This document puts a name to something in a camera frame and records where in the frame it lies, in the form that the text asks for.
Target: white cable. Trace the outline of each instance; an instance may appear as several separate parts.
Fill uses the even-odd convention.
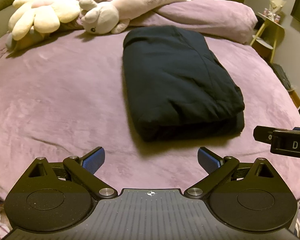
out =
[[[297,230],[297,235],[300,238],[300,222],[298,219],[297,219],[297,223],[296,223],[296,230]]]

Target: decorative item on shelf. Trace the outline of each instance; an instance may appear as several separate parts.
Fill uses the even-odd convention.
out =
[[[279,15],[275,16],[274,22],[279,24],[281,17]]]
[[[269,9],[265,8],[265,10],[263,11],[263,15],[268,17],[269,14]]]
[[[282,7],[286,4],[284,0],[270,0],[269,13],[267,17],[274,21],[277,14],[280,13]]]

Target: metal pivot screw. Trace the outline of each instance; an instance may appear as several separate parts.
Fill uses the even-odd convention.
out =
[[[112,188],[106,187],[99,190],[99,193],[103,196],[110,196],[114,193],[114,190]]]
[[[197,188],[197,187],[192,187],[192,188],[188,189],[187,192],[189,195],[196,196],[196,197],[200,196],[203,193],[202,189]]]

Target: black clamp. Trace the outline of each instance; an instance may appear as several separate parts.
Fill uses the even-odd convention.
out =
[[[93,175],[104,160],[101,147],[63,163],[36,158],[6,197],[5,211],[12,227],[61,230],[88,217],[97,201],[117,197],[114,188]]]
[[[300,158],[300,127],[293,130],[257,126],[253,131],[256,141],[271,144],[270,152]]]
[[[216,218],[239,230],[265,232],[290,227],[297,202],[268,160],[239,163],[232,156],[221,158],[201,147],[198,161],[209,176],[185,190],[186,197],[205,201]]]

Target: bed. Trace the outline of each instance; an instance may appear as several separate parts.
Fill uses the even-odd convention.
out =
[[[200,0],[192,2],[194,11],[205,11],[181,22],[178,17],[187,10],[172,4],[137,18],[130,27],[171,24],[209,34],[210,50],[243,93],[245,128],[240,136],[144,142],[129,115],[122,75],[122,43],[129,30],[90,36],[76,22],[68,26],[76,30],[56,33],[38,46],[14,54],[6,51],[4,35],[0,38],[2,199],[34,158],[45,156],[49,162],[60,162],[97,146],[105,149],[106,160],[96,176],[118,192],[129,187],[184,191],[207,175],[197,162],[198,148],[205,146],[241,162],[267,158],[300,199],[300,159],[272,155],[269,145],[253,139],[257,125],[300,127],[300,115],[271,68],[244,44],[256,23],[252,10],[229,1],[205,0],[204,6]],[[218,5],[219,12],[208,8],[214,3],[223,5]],[[3,7],[0,14],[9,8]],[[223,18],[218,24],[209,24],[222,10],[230,10],[227,21]],[[2,26],[7,26],[9,18],[0,19],[6,21],[0,20],[2,36],[6,32]]]

